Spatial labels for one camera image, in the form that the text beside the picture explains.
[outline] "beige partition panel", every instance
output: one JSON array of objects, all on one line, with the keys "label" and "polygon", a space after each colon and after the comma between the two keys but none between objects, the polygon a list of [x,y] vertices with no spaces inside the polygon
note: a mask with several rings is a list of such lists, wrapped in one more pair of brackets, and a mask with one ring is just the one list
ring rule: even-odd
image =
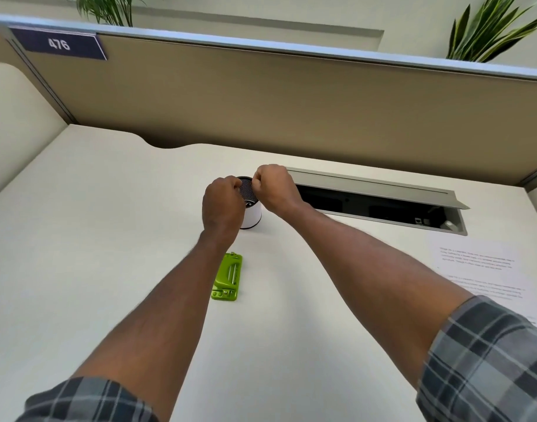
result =
[{"label": "beige partition panel", "polygon": [[52,105],[52,107],[57,111],[57,113],[63,118],[63,120],[69,122],[69,118],[63,112],[59,104],[52,98],[46,88],[40,83],[36,78],[33,72],[27,67],[26,63],[20,58],[16,53],[15,49],[12,48],[10,43],[5,40],[5,38],[0,34],[0,62],[8,63],[16,68],[18,68],[38,89],[44,98]]},{"label": "beige partition panel", "polygon": [[537,83],[100,35],[28,53],[83,125],[503,184],[537,169]]}]

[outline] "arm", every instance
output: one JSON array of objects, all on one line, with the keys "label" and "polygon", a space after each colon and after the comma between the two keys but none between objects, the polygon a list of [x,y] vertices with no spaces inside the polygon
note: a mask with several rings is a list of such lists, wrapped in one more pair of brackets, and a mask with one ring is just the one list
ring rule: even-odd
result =
[{"label": "arm", "polygon": [[212,284],[243,222],[241,181],[218,178],[202,201],[196,246],[108,336],[73,377],[114,380],[167,422],[194,355]]},{"label": "arm", "polygon": [[433,339],[472,295],[405,253],[314,210],[283,166],[259,167],[253,190],[305,239],[350,310],[416,387]]}]

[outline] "green hole punch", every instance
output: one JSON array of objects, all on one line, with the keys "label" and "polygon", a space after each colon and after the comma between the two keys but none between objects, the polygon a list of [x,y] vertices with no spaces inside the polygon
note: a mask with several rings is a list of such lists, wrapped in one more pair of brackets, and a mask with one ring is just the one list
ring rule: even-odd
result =
[{"label": "green hole punch", "polygon": [[212,289],[212,299],[235,300],[239,291],[239,278],[241,276],[241,263],[243,256],[237,253],[226,253],[219,266],[214,287]]}]

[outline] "mesh speaker top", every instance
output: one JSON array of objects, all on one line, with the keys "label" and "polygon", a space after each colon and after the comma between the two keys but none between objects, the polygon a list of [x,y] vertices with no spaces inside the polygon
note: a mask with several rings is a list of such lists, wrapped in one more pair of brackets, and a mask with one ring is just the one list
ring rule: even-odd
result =
[{"label": "mesh speaker top", "polygon": [[245,200],[245,205],[247,207],[251,207],[252,205],[255,205],[259,199],[255,196],[255,193],[253,192],[253,188],[251,184],[253,183],[253,179],[248,176],[239,176],[239,179],[241,179],[241,186],[239,187],[239,193],[241,194],[241,197]]}]

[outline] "white cylindrical speaker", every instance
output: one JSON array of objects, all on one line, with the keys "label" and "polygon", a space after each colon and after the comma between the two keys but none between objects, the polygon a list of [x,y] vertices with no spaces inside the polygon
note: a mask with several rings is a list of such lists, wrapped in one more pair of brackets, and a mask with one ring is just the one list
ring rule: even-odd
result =
[{"label": "white cylindrical speaker", "polygon": [[241,179],[239,193],[245,200],[245,217],[241,229],[249,229],[260,222],[262,216],[262,204],[253,192],[253,179],[248,176],[238,176]]}]

